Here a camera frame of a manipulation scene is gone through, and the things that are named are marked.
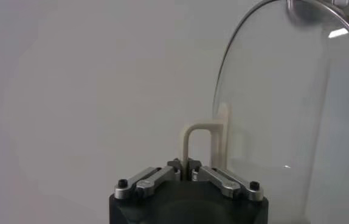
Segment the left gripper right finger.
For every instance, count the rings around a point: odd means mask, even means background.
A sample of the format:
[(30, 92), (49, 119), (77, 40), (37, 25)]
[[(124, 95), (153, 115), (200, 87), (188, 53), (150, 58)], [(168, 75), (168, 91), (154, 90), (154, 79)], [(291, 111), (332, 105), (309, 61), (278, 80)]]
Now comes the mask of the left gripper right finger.
[(249, 201), (262, 201), (264, 191), (257, 181), (247, 181), (233, 172), (216, 167), (203, 166), (200, 161), (189, 159), (188, 178), (191, 181), (206, 181), (219, 189), (228, 198), (245, 198)]

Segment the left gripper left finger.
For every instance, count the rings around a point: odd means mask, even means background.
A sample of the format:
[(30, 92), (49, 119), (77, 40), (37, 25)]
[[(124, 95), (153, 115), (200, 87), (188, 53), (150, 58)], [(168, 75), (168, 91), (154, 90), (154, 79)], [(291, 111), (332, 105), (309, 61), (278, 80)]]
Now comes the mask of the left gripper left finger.
[(166, 181), (181, 181), (182, 164), (179, 159), (169, 161), (164, 167), (148, 167), (129, 179), (120, 179), (114, 188), (114, 197), (127, 200), (132, 197), (147, 198)]

